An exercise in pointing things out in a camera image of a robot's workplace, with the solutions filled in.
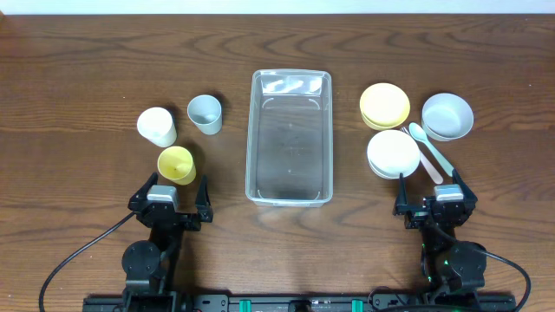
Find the grey plastic bowl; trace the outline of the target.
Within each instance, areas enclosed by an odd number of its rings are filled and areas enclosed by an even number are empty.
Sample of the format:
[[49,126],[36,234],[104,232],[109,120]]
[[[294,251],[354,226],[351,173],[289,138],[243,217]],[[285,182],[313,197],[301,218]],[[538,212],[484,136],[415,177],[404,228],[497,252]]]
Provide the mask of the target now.
[[473,128],[473,110],[456,94],[439,93],[426,100],[421,111],[421,126],[434,140],[457,140]]

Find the mint green plastic spoon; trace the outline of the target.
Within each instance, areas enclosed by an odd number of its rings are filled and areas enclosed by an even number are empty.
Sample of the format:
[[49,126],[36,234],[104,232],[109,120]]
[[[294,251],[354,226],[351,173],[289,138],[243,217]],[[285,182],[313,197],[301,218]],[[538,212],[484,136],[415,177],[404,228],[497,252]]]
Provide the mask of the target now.
[[408,126],[408,130],[410,135],[417,141],[424,144],[428,150],[432,153],[432,155],[437,160],[438,164],[441,168],[445,171],[445,173],[449,176],[453,176],[454,167],[451,163],[435,148],[435,146],[429,141],[427,134],[423,130],[421,126],[412,122]]

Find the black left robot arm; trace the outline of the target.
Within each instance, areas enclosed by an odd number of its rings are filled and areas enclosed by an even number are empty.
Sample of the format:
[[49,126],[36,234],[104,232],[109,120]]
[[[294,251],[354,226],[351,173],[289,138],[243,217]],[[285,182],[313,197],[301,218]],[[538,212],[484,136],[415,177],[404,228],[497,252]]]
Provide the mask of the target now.
[[207,190],[207,176],[200,180],[195,213],[179,212],[177,189],[158,183],[153,173],[129,199],[128,209],[151,230],[147,240],[125,250],[121,265],[126,273],[123,291],[125,311],[182,311],[182,295],[173,290],[173,273],[179,258],[183,234],[199,231],[213,221]]

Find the yellow plastic bowl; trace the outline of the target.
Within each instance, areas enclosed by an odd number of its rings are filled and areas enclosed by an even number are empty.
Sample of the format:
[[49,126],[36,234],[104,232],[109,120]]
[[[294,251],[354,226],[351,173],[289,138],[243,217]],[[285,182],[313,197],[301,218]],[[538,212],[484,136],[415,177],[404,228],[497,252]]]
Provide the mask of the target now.
[[401,88],[381,82],[363,91],[359,107],[364,123],[381,131],[398,127],[408,118],[410,101]]

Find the white plastic bowl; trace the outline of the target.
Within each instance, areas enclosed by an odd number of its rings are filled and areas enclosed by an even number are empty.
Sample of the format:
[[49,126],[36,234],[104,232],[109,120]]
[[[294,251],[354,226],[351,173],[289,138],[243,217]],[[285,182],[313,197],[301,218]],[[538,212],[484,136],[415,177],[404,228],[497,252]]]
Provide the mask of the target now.
[[420,164],[416,142],[399,130],[375,134],[367,146],[367,159],[372,171],[383,179],[398,179],[411,175]]

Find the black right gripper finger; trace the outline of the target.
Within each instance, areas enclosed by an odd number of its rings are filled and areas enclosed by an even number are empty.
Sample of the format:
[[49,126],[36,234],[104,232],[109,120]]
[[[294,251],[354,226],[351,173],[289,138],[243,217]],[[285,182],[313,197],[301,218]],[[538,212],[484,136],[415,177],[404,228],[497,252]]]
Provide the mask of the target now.
[[452,181],[454,184],[458,185],[459,188],[461,189],[465,202],[476,203],[478,201],[478,198],[476,197],[476,195],[467,186],[467,184],[463,181],[462,177],[458,174],[458,172],[455,169],[452,170]]
[[403,215],[403,214],[406,214],[407,211],[408,211],[407,192],[406,192],[404,176],[401,173],[399,175],[399,190],[398,190],[398,195],[396,196],[396,199],[395,199],[393,215],[394,216]]

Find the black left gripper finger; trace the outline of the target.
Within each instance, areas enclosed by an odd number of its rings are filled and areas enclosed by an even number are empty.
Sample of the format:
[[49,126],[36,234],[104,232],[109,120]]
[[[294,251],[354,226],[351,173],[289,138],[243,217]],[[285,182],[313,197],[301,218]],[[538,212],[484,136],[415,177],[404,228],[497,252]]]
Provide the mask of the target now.
[[148,207],[149,200],[147,199],[147,194],[157,184],[158,178],[158,173],[153,172],[147,182],[129,199],[127,208],[130,211],[144,211]]
[[195,207],[200,217],[212,217],[213,210],[207,189],[207,176],[203,175],[195,199]]

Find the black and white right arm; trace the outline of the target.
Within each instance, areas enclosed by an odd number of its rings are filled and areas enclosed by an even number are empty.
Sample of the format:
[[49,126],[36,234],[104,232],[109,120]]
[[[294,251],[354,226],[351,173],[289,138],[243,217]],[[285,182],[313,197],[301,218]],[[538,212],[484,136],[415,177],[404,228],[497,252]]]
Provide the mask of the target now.
[[434,195],[418,205],[408,202],[405,179],[399,177],[393,214],[404,217],[406,229],[421,233],[421,269],[430,282],[430,289],[421,295],[424,304],[454,303],[457,296],[473,297],[485,285],[485,248],[459,241],[454,235],[454,229],[469,219],[477,202],[456,171],[450,185],[437,186]]

